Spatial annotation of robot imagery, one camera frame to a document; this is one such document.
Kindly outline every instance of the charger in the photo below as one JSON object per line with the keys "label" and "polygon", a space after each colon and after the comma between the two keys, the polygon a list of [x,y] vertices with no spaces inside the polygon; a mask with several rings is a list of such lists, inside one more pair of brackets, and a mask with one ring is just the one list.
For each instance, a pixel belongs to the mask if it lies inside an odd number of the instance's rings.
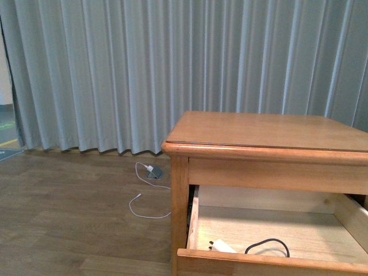
{"label": "charger", "polygon": [[209,247],[209,249],[211,249],[211,251],[236,253],[236,251],[234,249],[232,249],[230,246],[228,246],[222,240],[216,240],[215,242],[210,241],[209,243],[211,244],[211,246]]}

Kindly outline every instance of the floor mat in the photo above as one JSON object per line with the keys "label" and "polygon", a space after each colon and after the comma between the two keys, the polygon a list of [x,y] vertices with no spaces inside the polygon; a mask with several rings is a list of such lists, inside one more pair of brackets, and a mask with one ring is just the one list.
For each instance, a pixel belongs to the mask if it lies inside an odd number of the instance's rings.
{"label": "floor mat", "polygon": [[3,161],[7,158],[10,158],[14,155],[20,154],[21,152],[23,152],[23,150],[21,149],[1,149],[0,148],[0,161]]}

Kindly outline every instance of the wooden floor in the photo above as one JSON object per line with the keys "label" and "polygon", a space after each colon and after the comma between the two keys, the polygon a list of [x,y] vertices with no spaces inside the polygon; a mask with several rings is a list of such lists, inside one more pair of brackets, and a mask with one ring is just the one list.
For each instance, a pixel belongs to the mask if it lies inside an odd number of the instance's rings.
{"label": "wooden floor", "polygon": [[28,151],[0,162],[0,275],[170,275],[170,191],[135,163],[170,160]]}

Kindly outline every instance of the pleated curtain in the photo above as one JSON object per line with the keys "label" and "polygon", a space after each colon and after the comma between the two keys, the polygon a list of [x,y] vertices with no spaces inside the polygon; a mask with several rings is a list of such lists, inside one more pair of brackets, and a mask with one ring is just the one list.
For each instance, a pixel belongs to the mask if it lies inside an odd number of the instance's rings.
{"label": "pleated curtain", "polygon": [[185,110],[368,131],[367,0],[0,0],[0,16],[28,148],[158,153]]}

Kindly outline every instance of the curtain fold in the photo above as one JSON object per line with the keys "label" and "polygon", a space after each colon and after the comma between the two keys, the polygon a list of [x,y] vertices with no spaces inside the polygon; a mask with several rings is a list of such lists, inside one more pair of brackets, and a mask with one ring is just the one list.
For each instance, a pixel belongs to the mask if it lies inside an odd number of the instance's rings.
{"label": "curtain fold", "polygon": [[365,0],[0,0],[0,16],[28,148],[158,153],[185,110],[368,131]]}

